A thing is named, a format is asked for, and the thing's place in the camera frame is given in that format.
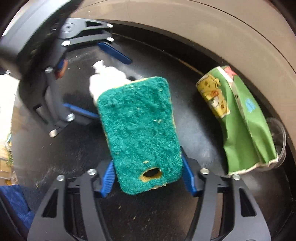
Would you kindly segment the left hand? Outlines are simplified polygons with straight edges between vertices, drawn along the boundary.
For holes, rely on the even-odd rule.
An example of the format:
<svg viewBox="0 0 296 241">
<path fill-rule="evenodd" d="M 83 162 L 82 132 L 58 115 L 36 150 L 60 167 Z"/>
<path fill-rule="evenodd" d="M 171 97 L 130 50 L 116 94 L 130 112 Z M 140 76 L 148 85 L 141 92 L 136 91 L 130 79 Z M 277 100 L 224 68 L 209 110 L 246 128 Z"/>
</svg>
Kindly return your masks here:
<svg viewBox="0 0 296 241">
<path fill-rule="evenodd" d="M 55 71 L 56 79 L 62 78 L 64 76 L 67 68 L 68 68 L 68 61 L 66 59 L 64 59 L 63 62 L 59 63 L 59 65 Z"/>
</svg>

